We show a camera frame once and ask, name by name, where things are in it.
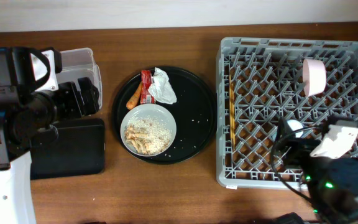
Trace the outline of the light blue plastic cup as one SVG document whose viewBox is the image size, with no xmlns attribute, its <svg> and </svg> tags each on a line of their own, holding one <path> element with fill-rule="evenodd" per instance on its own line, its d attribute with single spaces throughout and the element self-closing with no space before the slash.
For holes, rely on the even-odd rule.
<svg viewBox="0 0 358 224">
<path fill-rule="evenodd" d="M 291 128 L 292 131 L 296 131 L 298 129 L 302 129 L 304 128 L 303 124 L 300 123 L 299 121 L 295 120 L 295 119 L 289 119 L 287 120 L 287 124 L 289 125 L 289 127 Z M 301 138 L 303 135 L 303 131 L 296 133 L 295 136 L 297 138 Z"/>
</svg>

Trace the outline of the pink bowl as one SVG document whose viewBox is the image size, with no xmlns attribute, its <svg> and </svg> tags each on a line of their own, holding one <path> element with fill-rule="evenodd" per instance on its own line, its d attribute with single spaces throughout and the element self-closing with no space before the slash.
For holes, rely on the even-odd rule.
<svg viewBox="0 0 358 224">
<path fill-rule="evenodd" d="M 306 97 L 320 94 L 326 88 L 326 67 L 323 61 L 304 59 L 302 79 Z"/>
</svg>

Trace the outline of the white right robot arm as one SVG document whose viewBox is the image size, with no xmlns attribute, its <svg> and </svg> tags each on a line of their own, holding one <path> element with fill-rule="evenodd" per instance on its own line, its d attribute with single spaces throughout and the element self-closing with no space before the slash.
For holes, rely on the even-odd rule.
<svg viewBox="0 0 358 224">
<path fill-rule="evenodd" d="M 282 153 L 287 169 L 300 169 L 308 195 L 296 190 L 325 223 L 358 223 L 358 158 L 347 157 L 358 135 L 351 118 L 293 130 L 281 118 L 270 155 Z"/>
</svg>

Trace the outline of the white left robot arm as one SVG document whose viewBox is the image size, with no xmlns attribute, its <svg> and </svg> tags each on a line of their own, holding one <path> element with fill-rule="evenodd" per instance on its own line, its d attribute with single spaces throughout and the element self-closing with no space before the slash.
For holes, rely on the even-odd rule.
<svg viewBox="0 0 358 224">
<path fill-rule="evenodd" d="M 30 152 L 41 134 L 60 137 L 55 123 L 95 114 L 100 80 L 88 77 L 59 83 L 50 90 L 0 81 L 0 223 L 35 223 L 30 189 Z"/>
</svg>

